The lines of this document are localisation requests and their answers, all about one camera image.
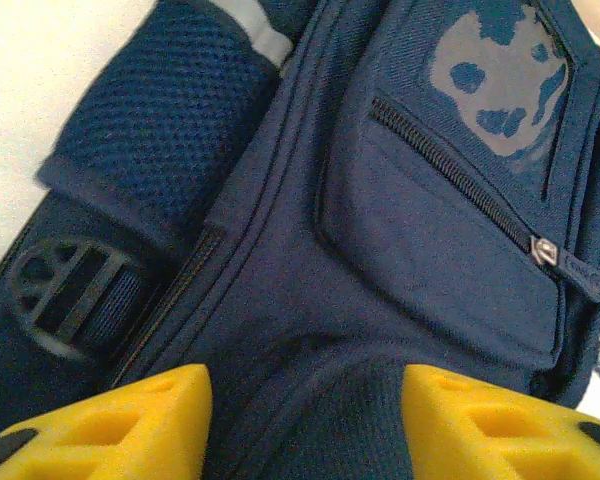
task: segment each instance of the navy mesh padding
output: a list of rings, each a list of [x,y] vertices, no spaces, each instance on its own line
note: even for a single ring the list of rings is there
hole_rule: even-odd
[[[159,2],[55,150],[179,227],[204,215],[278,82],[237,24],[202,3]]]

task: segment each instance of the zippered pocket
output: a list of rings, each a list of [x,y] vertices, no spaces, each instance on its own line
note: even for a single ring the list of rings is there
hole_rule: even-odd
[[[534,233],[524,223],[507,213],[471,175],[438,149],[411,125],[390,103],[376,97],[369,116],[389,128],[416,150],[449,183],[484,213],[522,252],[530,255],[547,275],[566,280],[590,301],[600,303],[600,272],[578,260],[551,240]]]
[[[405,318],[501,361],[550,368],[565,284],[600,273],[516,216],[461,155],[380,97],[324,166],[318,229]]]

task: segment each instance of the reflective strip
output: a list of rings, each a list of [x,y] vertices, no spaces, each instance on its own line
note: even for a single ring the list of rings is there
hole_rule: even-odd
[[[278,69],[293,50],[293,43],[275,30],[258,0],[209,0],[224,10],[245,31],[252,48]]]

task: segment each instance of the yellow foam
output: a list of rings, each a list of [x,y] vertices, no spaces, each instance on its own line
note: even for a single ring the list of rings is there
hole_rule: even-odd
[[[405,370],[402,415],[416,480],[600,480],[600,421],[430,366]]]
[[[13,425],[39,434],[0,480],[197,479],[210,420],[206,367],[181,367]]]

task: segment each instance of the navy blue backpack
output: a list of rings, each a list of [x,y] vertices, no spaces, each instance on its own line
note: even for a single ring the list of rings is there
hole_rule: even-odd
[[[205,478],[410,478],[405,364],[574,407],[598,359],[600,49],[568,1],[161,0],[39,179],[0,430],[204,363]]]

